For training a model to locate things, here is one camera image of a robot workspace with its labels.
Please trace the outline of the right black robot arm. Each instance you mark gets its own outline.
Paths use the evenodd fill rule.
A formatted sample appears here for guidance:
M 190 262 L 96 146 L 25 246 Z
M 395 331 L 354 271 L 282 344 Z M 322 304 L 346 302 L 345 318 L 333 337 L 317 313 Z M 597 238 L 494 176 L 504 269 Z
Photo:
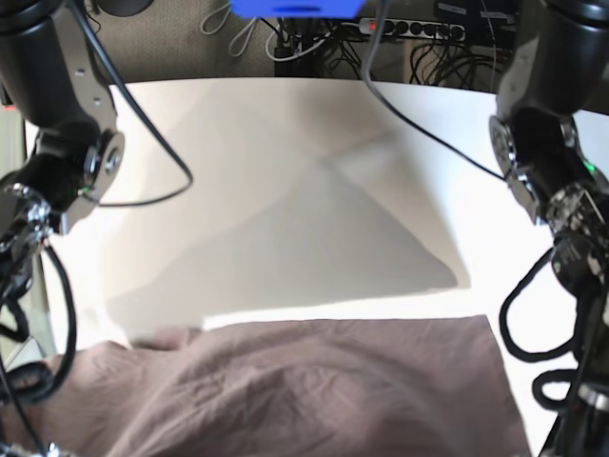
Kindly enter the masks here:
M 77 319 L 66 269 L 49 244 L 94 209 L 123 160 L 112 89 L 143 117 L 91 28 L 80 1 L 5 1 L 1 5 L 1 101 L 37 127 L 31 157 L 1 181 L 1 306 L 12 319 L 1 334 L 29 339 L 20 298 L 32 262 L 45 253 L 59 276 L 67 309 L 66 350 L 58 368 L 31 362 L 1 373 L 1 403 L 23 416 L 66 382 L 77 343 Z

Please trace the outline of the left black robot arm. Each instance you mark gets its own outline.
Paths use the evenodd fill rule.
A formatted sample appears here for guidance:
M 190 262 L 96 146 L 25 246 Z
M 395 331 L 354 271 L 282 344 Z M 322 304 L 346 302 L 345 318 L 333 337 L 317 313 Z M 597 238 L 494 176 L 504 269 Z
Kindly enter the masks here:
M 540 374 L 537 403 L 557 418 L 544 456 L 608 452 L 608 182 L 583 154 L 574 116 L 590 99 L 608 61 L 604 1 L 539 1 L 521 14 L 516 48 L 489 120 L 500 179 L 553 245 L 503 301 L 507 351 L 524 363 L 572 354 L 577 366 Z M 542 352 L 520 348 L 508 313 L 518 293 L 550 266 L 577 301 L 571 337 Z

